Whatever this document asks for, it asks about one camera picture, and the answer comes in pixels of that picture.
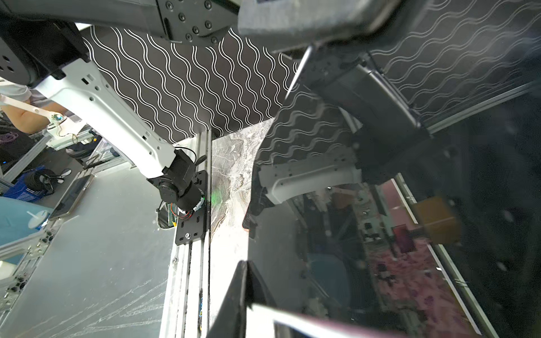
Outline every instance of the person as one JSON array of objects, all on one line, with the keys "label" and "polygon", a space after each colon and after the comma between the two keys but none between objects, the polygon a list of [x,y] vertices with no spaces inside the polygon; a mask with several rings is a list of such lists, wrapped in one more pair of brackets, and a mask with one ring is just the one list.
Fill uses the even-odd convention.
[{"label": "person", "polygon": [[[11,97],[25,103],[49,111],[55,111],[65,115],[68,111],[58,103],[46,98],[35,89],[30,89],[25,85],[12,83],[0,77],[0,94]],[[33,134],[43,130],[49,125],[49,120],[41,115],[34,114],[21,108],[0,102],[0,109],[6,114],[13,126],[27,134]]]}]

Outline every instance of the scratched metal surface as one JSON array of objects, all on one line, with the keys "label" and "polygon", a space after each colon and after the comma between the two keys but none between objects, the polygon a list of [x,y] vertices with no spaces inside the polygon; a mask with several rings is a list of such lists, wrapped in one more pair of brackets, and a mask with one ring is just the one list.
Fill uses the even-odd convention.
[{"label": "scratched metal surface", "polygon": [[94,179],[42,258],[1,337],[158,337],[174,232],[137,169]]},{"label": "scratched metal surface", "polygon": [[426,125],[537,77],[541,1],[433,0],[396,45],[371,51]]}]

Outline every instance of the blue basket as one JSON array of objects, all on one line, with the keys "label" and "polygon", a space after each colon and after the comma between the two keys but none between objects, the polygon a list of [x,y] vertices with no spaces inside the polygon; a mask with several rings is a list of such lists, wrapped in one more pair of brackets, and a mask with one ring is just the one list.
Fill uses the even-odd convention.
[{"label": "blue basket", "polygon": [[16,200],[26,202],[35,202],[43,198],[46,191],[33,191],[31,189],[28,189],[27,185],[24,184],[24,178],[26,177],[26,175],[28,175],[32,171],[41,170],[43,168],[45,168],[45,166],[41,165],[27,173],[22,174],[17,180],[17,183],[15,183],[13,187],[9,188],[8,191],[5,192],[4,197],[14,198]]}]

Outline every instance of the marble surface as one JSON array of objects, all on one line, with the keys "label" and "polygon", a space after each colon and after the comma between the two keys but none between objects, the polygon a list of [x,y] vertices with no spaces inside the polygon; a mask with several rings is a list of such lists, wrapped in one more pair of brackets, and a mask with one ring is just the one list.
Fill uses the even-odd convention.
[{"label": "marble surface", "polygon": [[242,220],[250,202],[254,157],[272,121],[213,141],[210,325],[220,310],[237,263],[248,256],[248,232]]}]

